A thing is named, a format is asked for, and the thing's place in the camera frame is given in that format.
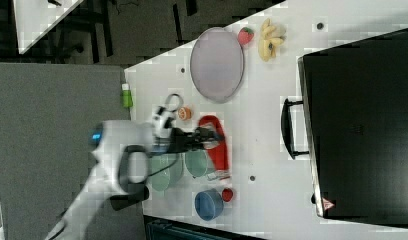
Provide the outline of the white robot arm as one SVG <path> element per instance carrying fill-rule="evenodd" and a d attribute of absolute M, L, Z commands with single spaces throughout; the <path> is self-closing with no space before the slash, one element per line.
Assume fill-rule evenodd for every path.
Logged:
<path fill-rule="evenodd" d="M 108 120 L 97 126 L 91 140 L 96 164 L 74 201 L 44 240 L 83 240 L 87 227 L 109 199 L 145 199 L 147 179 L 155 174 L 154 156 L 213 148 L 225 139 L 212 123 L 192 132 L 176 128 L 169 119 L 136 123 Z"/>

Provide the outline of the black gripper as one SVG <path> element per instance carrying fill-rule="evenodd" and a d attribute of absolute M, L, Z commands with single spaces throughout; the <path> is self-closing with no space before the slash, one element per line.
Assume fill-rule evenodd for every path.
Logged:
<path fill-rule="evenodd" d="M 224 139 L 225 137 L 217 131 L 207 128 L 197 128 L 192 132 L 185 132 L 180 128 L 173 128 L 168 138 L 155 138 L 152 153 L 162 155 L 203 150 L 203 142 L 220 142 Z"/>

